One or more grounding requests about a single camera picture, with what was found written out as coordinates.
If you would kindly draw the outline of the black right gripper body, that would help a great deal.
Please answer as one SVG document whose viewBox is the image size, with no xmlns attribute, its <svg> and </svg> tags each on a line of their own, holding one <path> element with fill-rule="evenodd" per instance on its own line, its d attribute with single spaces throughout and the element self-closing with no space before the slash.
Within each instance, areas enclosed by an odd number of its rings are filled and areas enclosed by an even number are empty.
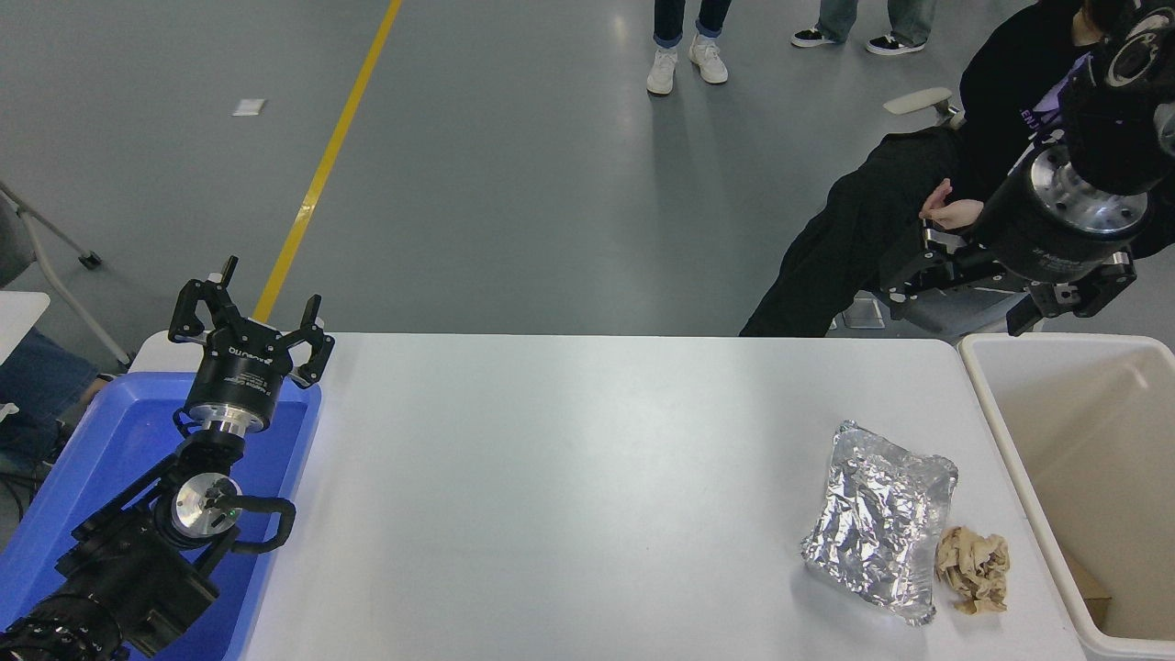
<svg viewBox="0 0 1175 661">
<path fill-rule="evenodd" d="M 974 238 L 1007 271 L 1060 284 L 1122 250 L 1147 220 L 1146 193 L 1104 193 L 1070 162 L 1023 162 L 986 202 Z"/>
</svg>

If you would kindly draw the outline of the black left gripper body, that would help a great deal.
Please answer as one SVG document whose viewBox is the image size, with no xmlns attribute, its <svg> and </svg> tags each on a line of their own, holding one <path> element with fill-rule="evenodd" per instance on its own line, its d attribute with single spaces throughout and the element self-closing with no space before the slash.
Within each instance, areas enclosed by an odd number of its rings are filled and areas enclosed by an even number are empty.
<svg viewBox="0 0 1175 661">
<path fill-rule="evenodd" d="M 246 321 L 243 331 L 215 328 L 204 342 L 195 382 L 187 397 L 187 414 L 208 420 L 213 409 L 239 409 L 251 424 L 269 424 L 291 360 L 275 328 Z"/>
</svg>

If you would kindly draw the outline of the person's hand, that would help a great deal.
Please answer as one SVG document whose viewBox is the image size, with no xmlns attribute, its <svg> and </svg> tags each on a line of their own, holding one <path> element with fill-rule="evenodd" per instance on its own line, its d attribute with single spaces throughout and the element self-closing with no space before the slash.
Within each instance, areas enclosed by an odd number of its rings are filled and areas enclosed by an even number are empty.
<svg viewBox="0 0 1175 661">
<path fill-rule="evenodd" d="M 974 198 L 958 198 L 948 202 L 947 198 L 952 193 L 952 181 L 944 177 L 941 183 L 924 201 L 918 217 L 929 221 L 938 230 L 944 231 L 961 230 L 973 225 L 985 208 L 983 202 Z"/>
</svg>

